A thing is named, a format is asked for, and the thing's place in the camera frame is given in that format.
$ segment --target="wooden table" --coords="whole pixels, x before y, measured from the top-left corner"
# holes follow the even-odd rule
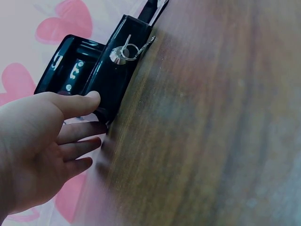
[[[300,11],[170,0],[74,225],[301,225]]]

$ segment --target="heart pattern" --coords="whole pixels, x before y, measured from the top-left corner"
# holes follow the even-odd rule
[[[57,17],[39,24],[35,37],[43,44],[59,44],[66,35],[89,39],[93,25],[90,12],[82,0],[65,0],[55,7]]]
[[[33,95],[36,85],[28,70],[20,63],[8,65],[2,73],[6,93],[0,93],[0,106]]]

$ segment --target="black lock box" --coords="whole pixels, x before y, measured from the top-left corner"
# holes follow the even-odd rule
[[[119,109],[124,93],[138,64],[136,60],[117,64],[110,58],[117,47],[130,43],[141,49],[148,41],[152,26],[148,22],[157,10],[157,1],[150,0],[139,18],[124,15],[106,45],[74,35],[64,38],[49,62],[35,94],[55,92],[63,95],[86,95],[98,91],[101,103],[94,112],[98,120],[110,124]],[[129,58],[137,50],[128,46]]]

